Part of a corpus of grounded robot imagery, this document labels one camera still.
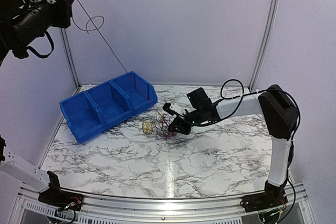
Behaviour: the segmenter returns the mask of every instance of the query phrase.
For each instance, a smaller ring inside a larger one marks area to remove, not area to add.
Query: gray marble vein
[[[191,109],[186,94],[196,88],[156,85],[155,107],[162,111],[165,102],[175,102]],[[213,101],[219,98],[219,87],[203,88]],[[42,169],[55,172],[63,187],[116,196],[197,198],[263,189],[271,140],[262,116],[231,118],[164,139],[142,132],[142,120],[156,114],[150,109],[83,144],[64,121]]]

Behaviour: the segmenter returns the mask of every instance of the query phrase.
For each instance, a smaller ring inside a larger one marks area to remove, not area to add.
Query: white backdrop
[[[49,58],[31,54],[19,60],[10,52],[0,67],[0,134],[8,147],[34,165],[61,116],[58,102],[75,90],[59,30],[51,28],[49,32],[55,43]],[[42,54],[50,52],[46,38],[38,38],[32,45]],[[0,223],[8,223],[20,184],[0,172]]]
[[[270,0],[80,0],[103,15],[102,33],[125,64],[152,83],[248,84]],[[88,20],[78,3],[76,23]],[[81,83],[123,73],[96,31],[71,26],[70,45]]]
[[[292,173],[317,223],[335,223],[336,0],[280,0],[257,87],[277,83],[301,110]]]

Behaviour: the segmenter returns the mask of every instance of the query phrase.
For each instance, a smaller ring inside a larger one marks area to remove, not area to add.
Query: vertical metal post
[[[249,90],[251,91],[255,89],[255,85],[256,85],[260,70],[261,70],[261,66],[263,65],[263,61],[264,61],[267,46],[268,46],[269,37],[271,34],[271,30],[273,28],[276,13],[277,13],[278,4],[279,4],[279,0],[271,0],[264,36],[262,38],[257,61],[256,61],[256,64],[255,64],[255,67],[254,67],[254,70],[251,76],[251,80],[248,86]]]
[[[76,72],[75,63],[73,61],[74,59],[72,57],[67,31],[63,28],[60,28],[60,33],[61,33],[62,44],[63,44],[65,55],[67,58],[71,78],[72,78],[75,88],[78,89],[80,87],[80,83],[79,83],[78,75]]]

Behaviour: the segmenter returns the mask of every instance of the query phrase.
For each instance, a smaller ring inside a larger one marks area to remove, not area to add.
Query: white marble surface
[[[196,88],[156,85],[155,107],[175,102],[191,108],[186,94]],[[219,87],[204,89],[212,101],[219,98]],[[239,92],[227,88],[223,93]],[[271,140],[261,116],[236,117],[158,140],[141,129],[141,119],[154,114],[151,109],[84,144],[77,144],[63,122],[42,169],[55,172],[62,187],[115,196],[197,198],[264,188]]]

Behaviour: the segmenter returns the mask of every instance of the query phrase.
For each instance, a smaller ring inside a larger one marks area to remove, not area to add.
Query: blue plastic tray
[[[71,132],[82,143],[157,102],[153,85],[129,72],[59,104]]]

